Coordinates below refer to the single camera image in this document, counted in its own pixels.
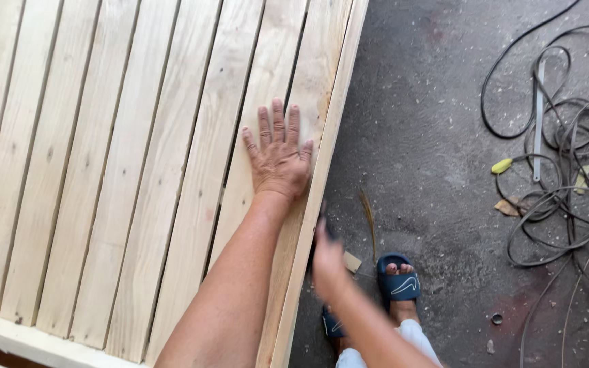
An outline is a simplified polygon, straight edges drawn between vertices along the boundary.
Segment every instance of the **left hand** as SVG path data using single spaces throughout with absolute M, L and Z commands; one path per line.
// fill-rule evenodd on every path
M 308 140 L 299 152 L 299 106 L 290 106 L 287 133 L 280 99 L 272 101 L 272 111 L 274 135 L 269 129 L 267 108 L 263 106 L 258 109 L 260 148 L 246 126 L 242 128 L 242 139 L 251 159 L 256 194 L 264 191 L 281 193 L 291 202 L 303 193 L 310 179 L 313 141 Z

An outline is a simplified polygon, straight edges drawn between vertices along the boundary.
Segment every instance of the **tangled cable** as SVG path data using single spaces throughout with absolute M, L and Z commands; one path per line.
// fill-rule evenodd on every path
M 520 368 L 523 368 L 524 366 L 524 344 L 530 321 L 532 320 L 532 317 L 535 314 L 536 308 L 542 300 L 542 297 L 544 297 L 544 295 L 547 293 L 553 282 L 558 278 L 560 273 L 563 272 L 567 264 L 570 261 L 573 261 L 575 263 L 577 270 L 580 273 L 578 281 L 576 283 L 576 287 L 574 288 L 574 293 L 572 294 L 571 301 L 573 301 L 574 299 L 574 294 L 576 293 L 576 288 L 581 278 L 584 277 L 585 280 L 589 282 L 589 277 L 587 276 L 587 273 L 585 273 L 587 265 L 589 264 L 589 256 L 587 257 L 587 262 L 584 266 L 581 265 L 576 256 L 576 252 L 578 251 L 589 252 L 589 219 L 581 215 L 578 215 L 572 209 L 572 200 L 574 199 L 575 190 L 578 190 L 580 193 L 586 193 L 586 195 L 589 195 L 589 173 L 584 169 L 584 162 L 586 162 L 586 160 L 589 160 L 589 123 L 585 122 L 589 118 L 589 99 L 578 97 L 564 98 L 561 100 L 557 99 L 560 95 L 562 88 L 565 86 L 567 80 L 569 79 L 569 74 L 572 68 L 572 56 L 566 47 L 554 45 L 561 38 L 576 33 L 577 31 L 582 29 L 589 29 L 589 25 L 568 29 L 567 31 L 564 31 L 561 34 L 559 34 L 546 45 L 546 47 L 542 50 L 542 52 L 538 55 L 538 57 L 535 59 L 533 63 L 533 101 L 536 100 L 537 91 L 539 90 L 544 95 L 544 100 L 546 101 L 546 104 L 544 104 L 545 115 L 551 114 L 551 116 L 556 118 L 558 123 L 557 127 L 552 133 L 547 132 L 545 129 L 546 124 L 543 124 L 541 131 L 542 141 L 544 142 L 545 146 L 552 150 L 552 152 L 557 156 L 557 158 L 552 158 L 548 155 L 538 155 L 535 153 L 530 153 L 530 142 L 532 141 L 531 138 L 533 136 L 533 131 L 535 130 L 535 111 L 533 108 L 531 109 L 528 122 L 522 127 L 521 130 L 519 130 L 518 132 L 514 132 L 512 134 L 506 134 L 495 129 L 495 127 L 491 124 L 489 118 L 487 117 L 485 109 L 485 95 L 487 85 L 492 77 L 492 74 L 515 44 L 517 44 L 520 40 L 531 34 L 536 29 L 541 28 L 545 24 L 553 21 L 554 19 L 568 12 L 580 1 L 581 0 L 575 0 L 561 12 L 553 15 L 547 20 L 542 21 L 541 23 L 536 24 L 535 26 L 528 29 L 526 32 L 522 33 L 519 37 L 514 39 L 503 50 L 501 55 L 499 55 L 499 57 L 494 62 L 494 65 L 492 65 L 492 68 L 489 70 L 485 80 L 483 81 L 483 86 L 481 89 L 481 116 L 483 118 L 485 126 L 489 129 L 489 131 L 492 134 L 502 139 L 513 139 L 520 137 L 524 133 L 526 133 L 524 139 L 525 154 L 509 160 L 507 166 L 505 166 L 505 168 L 502 171 L 496 174 L 495 179 L 496 190 L 498 191 L 498 193 L 501 195 L 501 197 L 510 202 L 517 209 L 521 216 L 519 221 L 515 224 L 510 234 L 508 235 L 508 239 L 506 242 L 506 254 L 510 262 L 518 267 L 541 266 L 544 264 L 552 263 L 563 257 L 566 259 L 560 267 L 560 269 L 557 272 L 555 272 L 555 275 L 549 281 L 546 288 L 543 290 L 535 304 L 531 307 L 531 309 L 528 312 L 528 316 L 524 325 L 524 330 L 521 336 L 521 347 L 519 354 Z M 545 88 L 544 83 L 541 82 L 540 78 L 538 77 L 539 65 L 541 61 L 543 61 L 543 59 L 545 58 L 545 55 L 548 52 L 552 52 L 554 50 L 557 50 L 560 56 L 564 55 L 564 57 L 567 59 L 567 66 L 564 70 L 564 77 L 560 81 L 559 86 L 555 89 L 553 93 L 549 93 L 547 91 L 547 88 Z M 564 115 L 560 112 L 561 108 L 564 107 L 578 108 L 576 116 L 570 121 L 567 121 Z M 554 183 L 556 184 L 553 185 L 553 187 L 549 187 L 545 180 L 539 180 L 539 189 L 527 193 L 525 196 L 519 198 L 519 200 L 517 201 L 512 200 L 511 197 L 507 196 L 501 188 L 500 177 L 502 175 L 502 172 L 505 171 L 505 169 L 510 164 L 523 161 L 526 161 L 532 170 L 534 168 L 532 158 L 535 157 L 547 161 L 553 167 L 555 171 L 555 174 L 553 175 L 555 176 Z M 577 178 L 579 175 L 583 177 L 586 186 L 577 185 Z M 561 216 L 566 222 L 566 245 L 556 244 L 555 242 L 552 242 L 549 239 L 543 239 L 541 236 L 534 234 L 530 229 L 529 224 L 537 225 L 538 223 L 541 223 L 554 216 Z M 577 230 L 582 228 L 586 229 L 585 233 L 579 234 Z M 545 248 L 545 250 L 549 252 L 549 255 L 532 261 L 524 261 L 516 258 L 514 253 L 512 252 L 512 249 L 514 248 L 515 239 L 518 238 L 519 232 L 523 233 L 533 244 L 537 244 Z M 563 367 L 564 339 L 567 332 L 566 327 L 569 311 L 571 309 L 571 301 L 565 320 L 565 331 L 562 336 Z

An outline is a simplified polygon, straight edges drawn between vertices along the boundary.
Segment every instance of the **forearm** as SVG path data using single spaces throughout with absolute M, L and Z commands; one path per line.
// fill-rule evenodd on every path
M 394 323 L 348 276 L 339 279 L 328 302 L 368 367 L 437 368 L 397 334 Z
M 176 326 L 157 367 L 255 365 L 272 259 L 289 205 L 279 193 L 256 195 Z

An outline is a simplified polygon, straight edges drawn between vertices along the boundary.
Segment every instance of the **blurred hand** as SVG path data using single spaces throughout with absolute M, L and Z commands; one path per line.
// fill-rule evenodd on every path
M 308 140 L 299 152 L 299 106 L 290 106 L 290 122 L 285 132 L 283 103 L 272 101 L 274 134 L 269 129 L 269 114 L 265 106 L 258 109 L 260 148 L 254 143 L 248 127 L 242 128 L 247 146 L 256 194 L 272 191 L 286 196 L 290 202 L 300 196 L 310 179 L 310 157 L 313 141 Z
M 321 218 L 315 229 L 315 255 L 313 258 L 313 282 L 315 292 L 327 303 L 333 303 L 334 296 L 345 289 L 351 279 L 344 266 L 344 247 L 339 240 L 333 240 L 326 231 L 326 219 Z

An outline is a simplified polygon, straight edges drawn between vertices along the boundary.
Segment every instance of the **foot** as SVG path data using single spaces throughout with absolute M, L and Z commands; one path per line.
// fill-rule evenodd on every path
M 331 307 L 330 305 L 327 306 L 326 309 L 328 310 L 329 313 L 333 313 L 333 307 Z M 331 343 L 333 345 L 333 349 L 336 351 L 338 356 L 340 354 L 342 354 L 344 349 L 352 347 L 351 341 L 346 336 L 345 337 L 332 337 Z
M 413 266 L 410 264 L 401 264 L 401 267 L 397 269 L 396 264 L 390 263 L 385 269 L 388 275 L 409 274 L 413 271 Z M 397 327 L 405 320 L 415 320 L 419 323 L 415 301 L 390 301 L 390 318 L 394 320 Z

